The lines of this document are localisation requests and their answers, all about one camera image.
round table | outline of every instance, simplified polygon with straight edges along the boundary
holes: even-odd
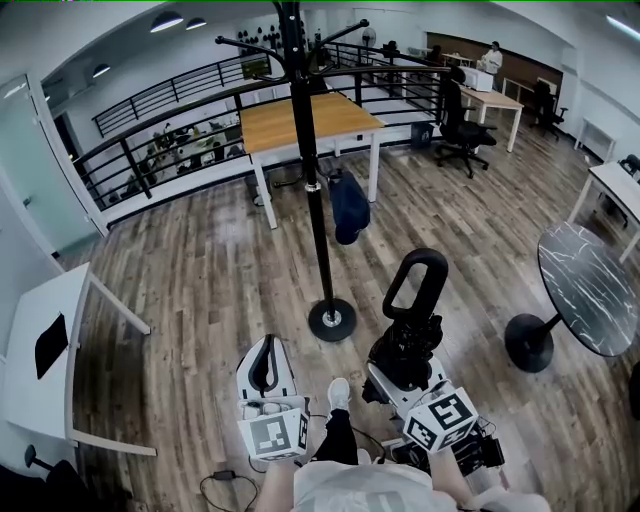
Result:
[[[505,345],[518,368],[536,373],[549,365],[551,329],[560,320],[598,355],[617,356],[629,348],[638,323],[636,295],[617,256],[602,240],[563,222],[540,238],[538,265],[558,313],[546,323],[529,314],[509,321]]]

printer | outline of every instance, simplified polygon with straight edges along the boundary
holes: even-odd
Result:
[[[489,92],[493,89],[493,75],[479,69],[461,67],[464,71],[464,85],[476,91]]]

table pedestal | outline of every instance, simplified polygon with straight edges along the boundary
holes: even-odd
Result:
[[[509,321],[504,333],[504,343],[509,357],[518,368],[537,373],[549,366],[553,357],[551,329],[559,321],[559,314],[545,323],[528,313],[515,316]]]

black handle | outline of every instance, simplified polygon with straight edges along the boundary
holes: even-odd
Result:
[[[407,278],[409,270],[418,263],[427,266],[427,273],[420,284],[420,289],[413,304],[408,309],[392,306],[391,304],[396,298],[402,283]],[[413,319],[419,319],[426,322],[436,307],[448,274],[449,264],[446,258],[438,251],[427,248],[411,251],[400,263],[398,273],[393,278],[384,301],[382,301],[384,316],[392,320],[402,319],[410,322]]]

glass door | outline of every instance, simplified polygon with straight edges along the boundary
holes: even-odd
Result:
[[[0,86],[0,173],[54,251],[99,235],[49,146],[26,76]]]

